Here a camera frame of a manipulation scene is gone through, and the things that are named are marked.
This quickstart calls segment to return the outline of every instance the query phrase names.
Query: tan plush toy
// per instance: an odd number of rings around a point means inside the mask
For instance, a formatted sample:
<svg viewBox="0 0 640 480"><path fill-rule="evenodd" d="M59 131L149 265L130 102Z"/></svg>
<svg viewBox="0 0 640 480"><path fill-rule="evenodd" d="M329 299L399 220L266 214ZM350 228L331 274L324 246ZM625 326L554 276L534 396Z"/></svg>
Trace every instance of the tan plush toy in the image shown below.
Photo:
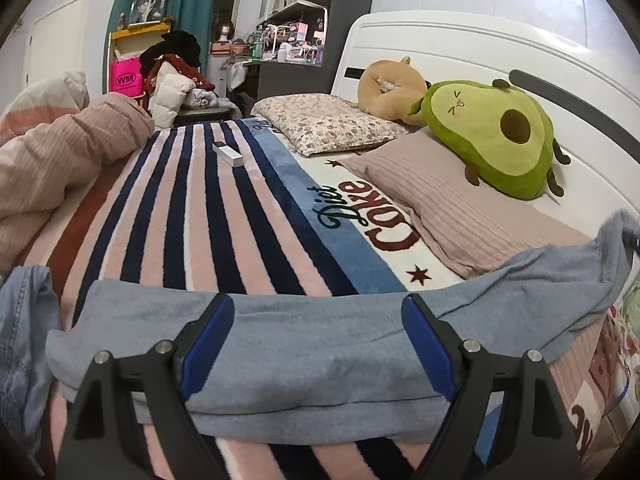
<svg viewBox="0 0 640 480"><path fill-rule="evenodd" d="M412 104L428 90L420 73L409 66L410 62L411 58L405 57L402 61L383 59L370 65L360 78L358 102L351 106L387 121L424 124L420 113L408 114Z"/></svg>

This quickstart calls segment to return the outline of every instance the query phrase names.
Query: yellow shelf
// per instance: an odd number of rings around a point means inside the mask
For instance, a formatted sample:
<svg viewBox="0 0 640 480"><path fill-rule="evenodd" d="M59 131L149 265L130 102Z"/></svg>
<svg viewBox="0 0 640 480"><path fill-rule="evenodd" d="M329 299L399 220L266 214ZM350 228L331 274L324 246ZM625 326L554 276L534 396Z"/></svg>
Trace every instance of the yellow shelf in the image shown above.
<svg viewBox="0 0 640 480"><path fill-rule="evenodd" d="M137 34L145 34L146 32L169 32L171 25L169 23L156 23L155 25L140 25L134 29L126 28L111 33L112 40L120 40L121 38L130 38Z"/></svg>

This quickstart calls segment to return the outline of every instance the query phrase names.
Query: bottle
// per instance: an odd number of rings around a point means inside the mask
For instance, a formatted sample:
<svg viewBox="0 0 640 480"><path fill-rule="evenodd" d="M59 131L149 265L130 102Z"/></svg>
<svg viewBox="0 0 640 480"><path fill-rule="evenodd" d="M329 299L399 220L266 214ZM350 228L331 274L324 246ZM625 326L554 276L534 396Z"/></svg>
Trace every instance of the bottle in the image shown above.
<svg viewBox="0 0 640 480"><path fill-rule="evenodd" d="M278 63L284 63L287 60L287 44L283 41L278 49Z"/></svg>
<svg viewBox="0 0 640 480"><path fill-rule="evenodd" d="M318 50L316 51L316 58L314 59L315 66L322 66L324 63L324 45L318 45Z"/></svg>
<svg viewBox="0 0 640 480"><path fill-rule="evenodd" d="M251 50L251 58L253 60L259 60L262 58L262 26L258 27L256 34L257 37Z"/></svg>

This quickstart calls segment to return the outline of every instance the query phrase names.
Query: pink bag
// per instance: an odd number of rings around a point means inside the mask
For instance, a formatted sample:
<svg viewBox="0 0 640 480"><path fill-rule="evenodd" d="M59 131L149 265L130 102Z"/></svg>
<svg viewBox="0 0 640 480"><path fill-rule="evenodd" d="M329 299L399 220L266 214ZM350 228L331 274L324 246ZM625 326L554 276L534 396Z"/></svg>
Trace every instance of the pink bag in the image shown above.
<svg viewBox="0 0 640 480"><path fill-rule="evenodd" d="M128 97L140 97L145 85L140 66L139 57L114 61L111 65L111 91Z"/></svg>

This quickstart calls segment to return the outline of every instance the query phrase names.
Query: denim jacket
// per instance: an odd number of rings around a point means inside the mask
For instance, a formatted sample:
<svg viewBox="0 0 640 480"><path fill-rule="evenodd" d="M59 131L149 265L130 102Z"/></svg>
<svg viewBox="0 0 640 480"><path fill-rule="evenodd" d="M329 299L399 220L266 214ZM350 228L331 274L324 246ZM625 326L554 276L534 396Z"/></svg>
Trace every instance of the denim jacket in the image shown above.
<svg viewBox="0 0 640 480"><path fill-rule="evenodd" d="M53 378L45 341L59 326L49 269L14 269L0 288L0 420L36 467L40 419Z"/></svg>

